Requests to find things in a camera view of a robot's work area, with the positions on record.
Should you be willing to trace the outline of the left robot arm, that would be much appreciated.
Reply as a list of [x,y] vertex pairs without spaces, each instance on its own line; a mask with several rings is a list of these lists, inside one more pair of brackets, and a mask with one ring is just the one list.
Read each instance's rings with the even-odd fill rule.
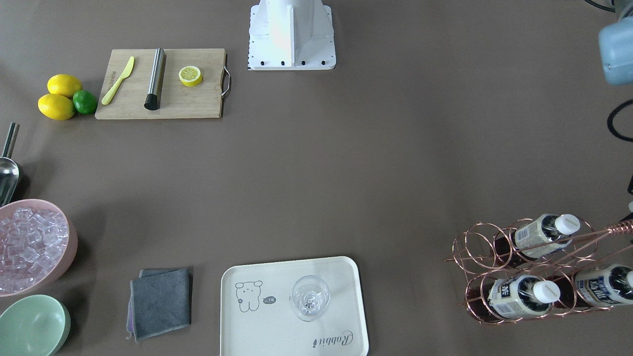
[[598,34],[603,74],[607,83],[619,86],[633,82],[633,2],[612,1],[617,22]]

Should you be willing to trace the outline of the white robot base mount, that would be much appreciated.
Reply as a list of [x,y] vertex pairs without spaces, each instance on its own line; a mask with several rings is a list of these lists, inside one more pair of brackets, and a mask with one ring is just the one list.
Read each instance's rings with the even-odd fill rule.
[[332,9],[320,0],[261,0],[250,9],[247,69],[332,70]]

